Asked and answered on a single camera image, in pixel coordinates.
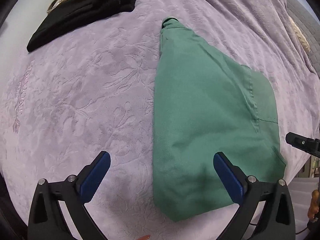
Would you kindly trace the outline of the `green garment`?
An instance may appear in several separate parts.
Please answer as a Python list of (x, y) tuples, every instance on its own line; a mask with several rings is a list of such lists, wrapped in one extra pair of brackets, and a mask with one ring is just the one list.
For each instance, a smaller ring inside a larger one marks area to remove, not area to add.
[(274, 91), (175, 18), (160, 33), (153, 110), (153, 199), (177, 222), (231, 205), (213, 167), (223, 152), (245, 174), (284, 176)]

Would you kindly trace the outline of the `black garment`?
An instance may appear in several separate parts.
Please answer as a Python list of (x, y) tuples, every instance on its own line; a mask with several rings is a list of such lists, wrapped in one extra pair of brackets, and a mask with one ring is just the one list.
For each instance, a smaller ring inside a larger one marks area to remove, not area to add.
[(48, 13), (33, 33), (27, 44), (27, 51), (35, 51), (84, 25), (121, 12), (132, 12), (135, 3), (136, 0), (65, 0)]

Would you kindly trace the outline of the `grey quilted headboard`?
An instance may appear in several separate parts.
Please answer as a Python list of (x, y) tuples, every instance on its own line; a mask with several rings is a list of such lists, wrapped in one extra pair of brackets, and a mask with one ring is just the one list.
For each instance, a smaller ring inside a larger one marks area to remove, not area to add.
[(307, 55), (319, 75), (319, 19), (307, 0), (287, 0), (287, 10), (309, 43)]

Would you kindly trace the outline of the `cream round pleated pillow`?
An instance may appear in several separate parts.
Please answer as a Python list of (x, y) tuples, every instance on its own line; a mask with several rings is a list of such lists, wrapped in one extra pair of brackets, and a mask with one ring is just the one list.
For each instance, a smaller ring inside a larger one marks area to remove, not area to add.
[(303, 35), (302, 31), (300, 30), (299, 26), (296, 25), (295, 21), (289, 17), (291, 26), (293, 31), (295, 32), (296, 37), (298, 38), (300, 44), (302, 45), (303, 49), (306, 51), (306, 53), (309, 53), (311, 48), (310, 44), (308, 43), (306, 37)]

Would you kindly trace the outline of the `purple plush blanket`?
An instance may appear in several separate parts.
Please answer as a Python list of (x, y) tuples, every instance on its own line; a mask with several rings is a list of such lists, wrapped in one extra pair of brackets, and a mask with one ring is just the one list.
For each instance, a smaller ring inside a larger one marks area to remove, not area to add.
[(137, 0), (133, 12), (18, 51), (1, 99), (1, 172), (24, 222), (40, 178), (63, 180), (103, 150), (111, 169), (87, 209), (107, 238), (215, 239), (229, 222), (235, 206), (175, 223), (153, 204), (153, 88), (167, 17), (269, 79), (282, 137), (319, 135), (319, 78), (286, 0)]

